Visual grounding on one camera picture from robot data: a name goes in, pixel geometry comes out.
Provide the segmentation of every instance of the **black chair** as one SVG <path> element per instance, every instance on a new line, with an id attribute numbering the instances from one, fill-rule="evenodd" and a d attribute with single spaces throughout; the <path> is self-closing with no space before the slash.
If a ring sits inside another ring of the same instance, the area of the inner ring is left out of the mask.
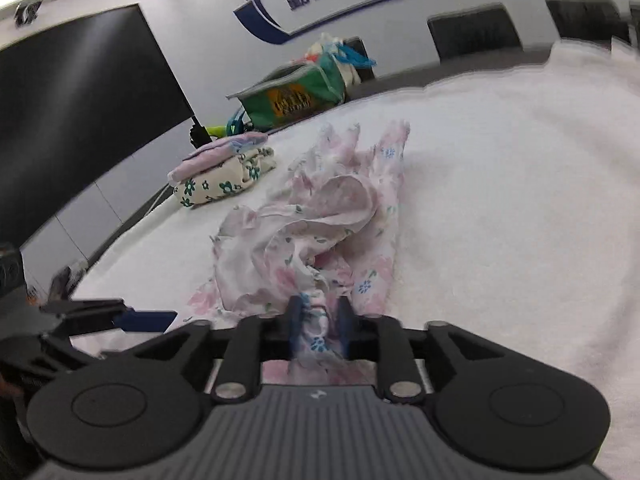
<path id="1" fill-rule="evenodd" d="M 349 38 L 348 40 L 344 40 L 344 44 L 346 46 L 350 46 L 358 54 L 361 54 L 362 56 L 365 56 L 365 57 L 369 57 L 369 55 L 367 54 L 367 49 L 364 48 L 364 43 L 360 38 L 358 37 Z M 376 78 L 372 68 L 357 68 L 356 72 L 360 76 L 360 80 L 362 82 L 372 81 L 373 79 Z"/>
<path id="2" fill-rule="evenodd" d="M 629 2 L 629 12 L 631 13 L 631 23 L 636 30 L 636 45 L 640 49 L 640 4 Z"/>
<path id="3" fill-rule="evenodd" d="M 522 49 L 509 13 L 501 4 L 435 16 L 427 24 L 440 60 L 502 48 Z"/>
<path id="4" fill-rule="evenodd" d="M 612 0 L 546 0 L 561 38 L 610 44 L 629 41 L 629 27 Z"/>

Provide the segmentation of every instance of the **green bag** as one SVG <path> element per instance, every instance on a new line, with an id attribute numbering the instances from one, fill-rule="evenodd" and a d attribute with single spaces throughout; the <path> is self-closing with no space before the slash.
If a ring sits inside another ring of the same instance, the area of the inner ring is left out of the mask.
<path id="1" fill-rule="evenodd" d="M 344 81 L 330 54 L 271 72 L 237 97 L 254 128 L 266 132 L 327 110 L 344 100 Z"/>

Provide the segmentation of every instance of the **television screen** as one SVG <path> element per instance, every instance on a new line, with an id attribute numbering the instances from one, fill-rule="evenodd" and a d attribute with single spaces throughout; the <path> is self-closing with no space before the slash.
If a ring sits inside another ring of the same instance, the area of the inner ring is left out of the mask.
<path id="1" fill-rule="evenodd" d="M 21 246 L 92 181 L 192 115 L 137 5 L 0 50 L 0 241 Z"/>

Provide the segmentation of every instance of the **floral towel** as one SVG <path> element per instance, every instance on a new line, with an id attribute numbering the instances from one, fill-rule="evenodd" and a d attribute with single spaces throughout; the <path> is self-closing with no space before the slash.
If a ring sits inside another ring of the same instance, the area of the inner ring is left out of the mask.
<path id="1" fill-rule="evenodd" d="M 174 196 L 185 207 L 212 202 L 248 189 L 275 166 L 271 148 L 254 148 L 177 184 Z"/>
<path id="2" fill-rule="evenodd" d="M 282 312 L 299 294 L 305 320 L 296 359 L 266 363 L 263 380 L 371 382 L 371 367 L 341 357 L 337 299 L 350 297 L 360 314 L 385 311 L 408 133 L 408 123 L 392 123 L 377 145 L 356 152 L 359 126 L 343 136 L 325 128 L 261 208 L 238 206 L 223 221 L 213 238 L 214 275 L 191 298 L 187 319 L 221 328 Z"/>
<path id="3" fill-rule="evenodd" d="M 169 172 L 167 175 L 169 184 L 175 186 L 178 182 L 218 166 L 239 153 L 259 148 L 267 142 L 268 138 L 267 134 L 249 132 L 208 142 L 187 155 L 177 168 Z"/>

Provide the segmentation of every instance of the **yellow label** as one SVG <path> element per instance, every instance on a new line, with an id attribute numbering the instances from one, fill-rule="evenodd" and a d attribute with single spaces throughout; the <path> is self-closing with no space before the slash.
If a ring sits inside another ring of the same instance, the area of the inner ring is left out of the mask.
<path id="1" fill-rule="evenodd" d="M 299 83 L 267 90 L 267 98 L 276 117 L 297 115 L 313 106 L 313 99 Z"/>

